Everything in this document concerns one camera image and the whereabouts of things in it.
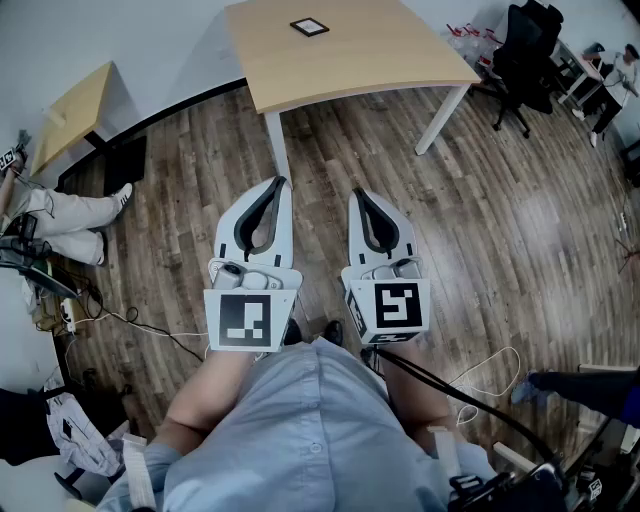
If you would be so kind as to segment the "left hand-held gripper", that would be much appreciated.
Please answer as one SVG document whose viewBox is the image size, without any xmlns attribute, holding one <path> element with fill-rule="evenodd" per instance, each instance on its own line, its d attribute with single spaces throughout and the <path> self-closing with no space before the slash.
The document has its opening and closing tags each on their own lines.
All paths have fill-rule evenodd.
<svg viewBox="0 0 640 512">
<path fill-rule="evenodd" d="M 257 245 L 253 234 L 263 219 L 269 230 Z M 303 282 L 300 272 L 281 268 L 293 266 L 292 190 L 286 178 L 256 185 L 223 214 L 215 255 L 208 265 L 211 287 L 204 291 L 209 348 L 278 352 Z"/>
</svg>

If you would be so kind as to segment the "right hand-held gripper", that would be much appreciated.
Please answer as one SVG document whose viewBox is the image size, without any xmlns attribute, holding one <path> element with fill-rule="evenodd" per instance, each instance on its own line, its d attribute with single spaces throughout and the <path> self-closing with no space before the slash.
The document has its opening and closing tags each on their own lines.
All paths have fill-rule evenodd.
<svg viewBox="0 0 640 512">
<path fill-rule="evenodd" d="M 363 345 L 406 342 L 429 330 L 430 281 L 416 255 L 408 218 L 378 194 L 355 188 L 348 201 L 348 257 L 354 266 L 344 268 L 341 279 Z"/>
</svg>

